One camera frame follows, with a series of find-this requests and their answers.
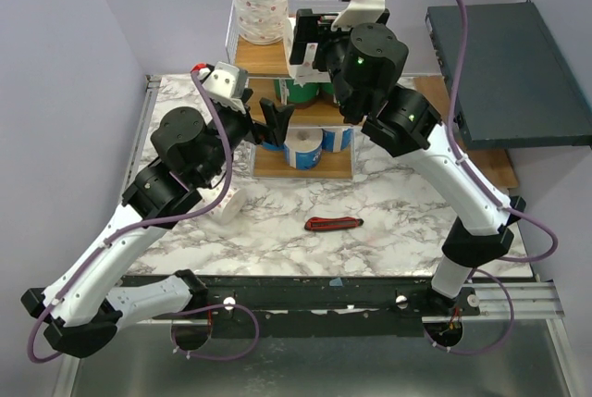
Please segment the green roll back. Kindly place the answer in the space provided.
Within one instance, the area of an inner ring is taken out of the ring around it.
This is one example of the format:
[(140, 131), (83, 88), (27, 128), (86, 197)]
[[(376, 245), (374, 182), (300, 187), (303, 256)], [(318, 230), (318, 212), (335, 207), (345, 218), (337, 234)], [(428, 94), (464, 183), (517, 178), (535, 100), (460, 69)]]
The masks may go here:
[(296, 109), (305, 109), (317, 101), (319, 84), (299, 85), (292, 79), (274, 80), (276, 98), (282, 105), (293, 105)]

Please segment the blue paper roll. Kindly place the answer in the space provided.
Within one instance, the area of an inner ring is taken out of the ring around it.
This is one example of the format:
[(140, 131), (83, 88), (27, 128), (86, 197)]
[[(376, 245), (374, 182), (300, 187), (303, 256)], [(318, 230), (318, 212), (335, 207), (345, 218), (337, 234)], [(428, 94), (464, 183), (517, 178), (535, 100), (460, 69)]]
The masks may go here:
[(330, 153), (344, 151), (350, 145), (353, 136), (353, 128), (325, 128), (322, 132), (322, 149)]

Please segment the white wire wooden shelf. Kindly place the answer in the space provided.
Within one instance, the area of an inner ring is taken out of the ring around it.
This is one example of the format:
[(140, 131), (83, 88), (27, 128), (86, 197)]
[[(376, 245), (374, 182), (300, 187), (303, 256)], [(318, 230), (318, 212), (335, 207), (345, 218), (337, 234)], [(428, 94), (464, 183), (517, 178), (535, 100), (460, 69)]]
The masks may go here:
[(366, 22), (384, 22), (386, 0), (233, 0), (226, 38), (261, 97), (295, 111), (286, 141), (255, 152), (261, 178), (348, 179), (352, 128), (343, 125), (322, 49)]

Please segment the pink dotted roll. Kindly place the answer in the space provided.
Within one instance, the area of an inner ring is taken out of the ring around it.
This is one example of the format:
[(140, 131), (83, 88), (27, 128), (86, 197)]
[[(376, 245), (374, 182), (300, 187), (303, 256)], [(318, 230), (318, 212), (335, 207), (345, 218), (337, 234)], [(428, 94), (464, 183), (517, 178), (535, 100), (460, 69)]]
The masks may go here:
[(256, 45), (276, 43), (283, 38), (288, 0), (233, 0), (241, 38)]
[[(199, 189), (198, 193), (202, 196), (202, 204), (200, 207), (212, 203), (222, 190), (223, 185), (219, 185), (214, 189)], [(216, 223), (226, 225), (240, 212), (246, 201), (247, 193), (245, 190), (230, 186), (221, 202), (215, 208), (207, 212), (206, 215)]]
[(283, 46), (287, 70), (290, 77), (294, 80), (294, 83), (299, 86), (303, 86), (306, 83), (329, 83), (330, 78), (327, 72), (321, 72), (313, 68), (317, 43), (309, 43), (306, 45), (304, 59), (301, 64), (292, 65), (290, 63), (295, 24), (295, 17), (288, 17), (284, 20)]

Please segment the green roll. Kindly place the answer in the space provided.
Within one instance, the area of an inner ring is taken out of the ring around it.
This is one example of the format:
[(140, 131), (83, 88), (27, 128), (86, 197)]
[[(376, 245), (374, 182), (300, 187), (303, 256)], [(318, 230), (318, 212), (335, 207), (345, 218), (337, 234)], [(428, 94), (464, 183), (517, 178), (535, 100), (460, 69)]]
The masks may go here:
[(324, 82), (319, 85), (320, 99), (328, 105), (339, 108), (339, 100), (335, 95), (334, 86), (331, 82)]
[(296, 109), (305, 109), (317, 101), (319, 84), (299, 85), (292, 79), (274, 80), (276, 98), (282, 105), (293, 105)]

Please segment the green roll front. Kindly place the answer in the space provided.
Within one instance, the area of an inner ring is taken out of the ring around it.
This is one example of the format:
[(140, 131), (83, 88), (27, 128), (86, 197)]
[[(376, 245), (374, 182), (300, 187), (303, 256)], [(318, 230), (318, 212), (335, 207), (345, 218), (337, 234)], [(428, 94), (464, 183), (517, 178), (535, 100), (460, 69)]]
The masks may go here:
[(334, 86), (331, 82), (324, 82), (319, 85), (320, 99), (328, 105), (339, 108), (339, 100), (335, 95)]

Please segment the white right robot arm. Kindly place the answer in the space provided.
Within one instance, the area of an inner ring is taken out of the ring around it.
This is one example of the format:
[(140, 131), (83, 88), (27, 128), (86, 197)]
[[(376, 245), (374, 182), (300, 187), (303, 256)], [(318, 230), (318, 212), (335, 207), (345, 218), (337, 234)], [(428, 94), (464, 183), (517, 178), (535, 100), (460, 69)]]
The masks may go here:
[(297, 11), (290, 38), (289, 62), (330, 78), (346, 124), (360, 125), (371, 142), (427, 180), (457, 217), (442, 246), (443, 257), (425, 293), (427, 308), (444, 316), (459, 304), (459, 293), (473, 269), (503, 257), (511, 247), (510, 212), (525, 202), (501, 192), (468, 155), (454, 152), (439, 112), (399, 79), (409, 49), (386, 22), (347, 29), (333, 27), (335, 13)]

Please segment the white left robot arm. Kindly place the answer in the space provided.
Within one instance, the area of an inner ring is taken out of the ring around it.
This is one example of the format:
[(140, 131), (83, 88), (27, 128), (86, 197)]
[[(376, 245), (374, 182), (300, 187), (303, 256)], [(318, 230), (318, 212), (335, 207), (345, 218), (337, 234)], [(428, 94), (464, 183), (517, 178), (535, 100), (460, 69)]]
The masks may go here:
[(207, 121), (195, 108), (167, 112), (152, 133), (157, 157), (138, 172), (104, 230), (77, 262), (52, 285), (26, 290), (21, 302), (35, 318), (54, 355), (85, 358), (124, 328), (155, 316), (194, 318), (207, 304), (207, 288), (190, 270), (151, 284), (119, 287), (128, 268), (181, 220), (215, 208), (196, 210), (202, 189), (220, 173), (229, 175), (241, 142), (280, 145), (293, 109), (261, 99), (264, 122), (248, 111), (215, 105)]

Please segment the pink dotted roll front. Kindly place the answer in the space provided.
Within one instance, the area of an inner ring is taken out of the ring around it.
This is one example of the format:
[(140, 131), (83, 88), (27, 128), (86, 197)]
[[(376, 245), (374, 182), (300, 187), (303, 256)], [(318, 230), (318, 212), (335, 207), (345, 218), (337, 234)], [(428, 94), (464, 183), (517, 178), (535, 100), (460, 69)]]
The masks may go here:
[(330, 78), (327, 72), (321, 72), (313, 68), (317, 43), (309, 43), (306, 45), (304, 59), (301, 64), (292, 65), (290, 63), (295, 24), (295, 17), (288, 17), (284, 20), (283, 46), (287, 70), (290, 77), (294, 80), (294, 83), (299, 86), (303, 86), (306, 83), (329, 83)]

